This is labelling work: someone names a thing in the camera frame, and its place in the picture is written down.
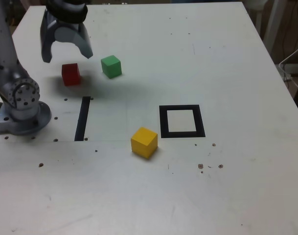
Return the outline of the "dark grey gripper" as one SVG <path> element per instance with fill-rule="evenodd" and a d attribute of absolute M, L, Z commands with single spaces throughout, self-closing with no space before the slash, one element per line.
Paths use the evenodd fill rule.
<path fill-rule="evenodd" d="M 41 55 L 45 63 L 52 59 L 51 47 L 55 41 L 71 43 L 87 59 L 93 56 L 90 38 L 83 22 L 88 13 L 86 0 L 47 0 L 40 28 Z M 66 22 L 58 26 L 58 20 Z"/>

